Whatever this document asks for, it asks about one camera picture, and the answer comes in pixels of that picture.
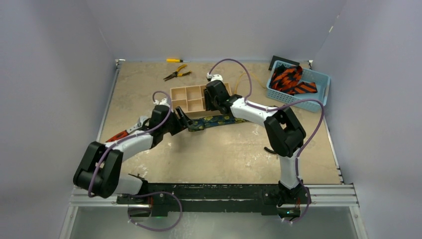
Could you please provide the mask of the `blue floral tie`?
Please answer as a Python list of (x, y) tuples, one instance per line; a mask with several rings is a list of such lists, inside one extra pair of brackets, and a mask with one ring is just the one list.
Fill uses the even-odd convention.
[(236, 118), (229, 115), (208, 116), (199, 119), (193, 119), (192, 124), (188, 127), (189, 132), (202, 131), (206, 128), (248, 122), (245, 119)]

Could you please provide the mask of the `wooden compartment tray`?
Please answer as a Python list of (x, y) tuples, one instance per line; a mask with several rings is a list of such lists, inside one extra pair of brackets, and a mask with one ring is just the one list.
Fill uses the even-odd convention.
[(205, 89), (205, 84), (171, 88), (172, 111), (180, 107), (187, 116), (193, 118), (220, 115), (218, 110), (206, 111)]

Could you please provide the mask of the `light blue plastic basket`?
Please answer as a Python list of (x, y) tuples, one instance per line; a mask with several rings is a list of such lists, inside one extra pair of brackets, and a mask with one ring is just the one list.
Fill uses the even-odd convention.
[(296, 106), (301, 108), (301, 109), (310, 111), (310, 112), (318, 112), (321, 109), (321, 107), (317, 102), (309, 101), (308, 99), (318, 100), (324, 106), (326, 105), (331, 78), (330, 78), (330, 76), (328, 76), (326, 74), (323, 74), (323, 73), (320, 73), (320, 72), (317, 72), (317, 71), (314, 71), (314, 70), (304, 69), (302, 67), (303, 75), (302, 75), (301, 81), (307, 82), (307, 83), (314, 82), (316, 84), (316, 87), (317, 87), (317, 90), (318, 90), (318, 92), (316, 94), (308, 93), (308, 94), (298, 94), (298, 95), (291, 96), (291, 95), (270, 89), (269, 83), (270, 83), (270, 79), (272, 77), (272, 73), (274, 72), (275, 68), (277, 68), (281, 65), (284, 65), (286, 67), (293, 66), (293, 65), (287, 65), (286, 63), (282, 63), (281, 61), (275, 62), (273, 69), (271, 71), (271, 76), (270, 76), (270, 78), (267, 82), (267, 97), (268, 98), (274, 99), (274, 100), (277, 100), (277, 101), (280, 101), (280, 102), (283, 102), (283, 103), (286, 103), (286, 104), (290, 104), (290, 103), (293, 103), (293, 102), (298, 102), (300, 100), (306, 99), (307, 101), (299, 103)]

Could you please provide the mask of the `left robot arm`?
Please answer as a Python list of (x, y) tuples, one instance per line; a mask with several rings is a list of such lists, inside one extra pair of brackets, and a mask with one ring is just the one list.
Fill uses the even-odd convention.
[(142, 116), (131, 133), (107, 143), (91, 142), (74, 174), (73, 184), (88, 191), (89, 197), (108, 198), (113, 194), (129, 194), (141, 204), (148, 199), (148, 190), (142, 177), (123, 175), (122, 164), (136, 154), (157, 146), (167, 133), (176, 135), (187, 129), (193, 121), (180, 107), (172, 110), (157, 105), (149, 117)]

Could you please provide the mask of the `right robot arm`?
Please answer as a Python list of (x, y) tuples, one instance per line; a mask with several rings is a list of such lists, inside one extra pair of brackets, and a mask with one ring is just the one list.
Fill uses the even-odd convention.
[(205, 97), (220, 113), (265, 128), (270, 146), (280, 160), (280, 198), (287, 203), (294, 201), (303, 183), (299, 174), (298, 155), (304, 145), (306, 132), (293, 110), (290, 107), (279, 109), (253, 105), (240, 95), (230, 96), (220, 80), (206, 84)]

